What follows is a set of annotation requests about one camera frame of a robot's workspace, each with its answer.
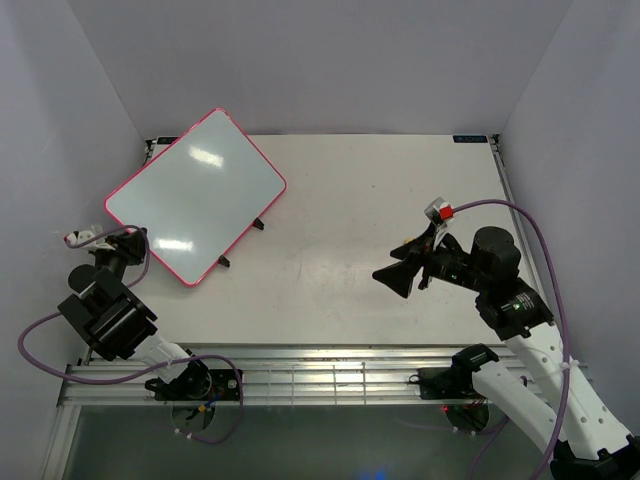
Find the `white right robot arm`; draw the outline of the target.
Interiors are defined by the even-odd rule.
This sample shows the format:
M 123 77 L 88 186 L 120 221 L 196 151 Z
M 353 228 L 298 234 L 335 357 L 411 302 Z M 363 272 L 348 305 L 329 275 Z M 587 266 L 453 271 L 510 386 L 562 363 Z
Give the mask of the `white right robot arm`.
M 452 358 L 428 387 L 499 407 L 541 450 L 556 479 L 636 479 L 639 439 L 600 399 L 579 363 L 566 355 L 561 333 L 541 296 L 519 276 L 521 253 L 512 235 L 483 227 L 464 251 L 450 234 L 429 227 L 391 251 L 394 263 L 372 277 L 403 298 L 437 279 L 476 293 L 480 318 L 527 369 L 541 393 L 514 377 L 484 344 Z

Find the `pink framed whiteboard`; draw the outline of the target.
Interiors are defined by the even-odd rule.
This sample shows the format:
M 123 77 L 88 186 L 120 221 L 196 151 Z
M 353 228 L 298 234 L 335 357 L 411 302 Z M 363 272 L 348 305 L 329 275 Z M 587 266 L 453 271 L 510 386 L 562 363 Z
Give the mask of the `pink framed whiteboard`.
M 286 191 L 287 181 L 216 108 L 104 200 L 121 225 L 147 230 L 151 254 L 198 285 Z

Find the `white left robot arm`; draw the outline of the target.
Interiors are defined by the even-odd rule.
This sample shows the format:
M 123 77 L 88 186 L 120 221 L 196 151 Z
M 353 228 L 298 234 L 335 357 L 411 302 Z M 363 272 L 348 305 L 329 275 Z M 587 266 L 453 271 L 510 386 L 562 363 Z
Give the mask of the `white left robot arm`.
M 213 389 L 209 368 L 179 345 L 164 339 L 157 316 L 124 283 L 129 267 L 146 266 L 147 230 L 75 230 L 64 237 L 71 249 L 84 249 L 94 263 L 82 264 L 68 276 L 73 293 L 58 311 L 100 357 L 141 361 L 155 377 L 145 387 L 161 400 L 206 398 Z

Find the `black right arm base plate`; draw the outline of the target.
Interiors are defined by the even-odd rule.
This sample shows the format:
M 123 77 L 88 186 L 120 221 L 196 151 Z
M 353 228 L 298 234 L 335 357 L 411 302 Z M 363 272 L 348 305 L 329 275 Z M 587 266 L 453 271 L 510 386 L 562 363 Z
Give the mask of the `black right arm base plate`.
M 479 397 L 471 374 L 454 367 L 419 368 L 407 383 L 419 389 L 422 400 L 472 400 Z

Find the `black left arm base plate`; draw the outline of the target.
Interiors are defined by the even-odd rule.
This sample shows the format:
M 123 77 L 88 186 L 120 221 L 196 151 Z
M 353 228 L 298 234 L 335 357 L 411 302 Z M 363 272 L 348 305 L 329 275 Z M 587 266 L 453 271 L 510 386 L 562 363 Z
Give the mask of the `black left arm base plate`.
M 210 400 L 239 401 L 239 385 L 232 369 L 209 369 L 200 378 L 192 376 L 184 382 L 174 380 L 166 384 L 160 378 L 150 379 L 144 383 L 144 388 L 157 401 L 206 403 Z

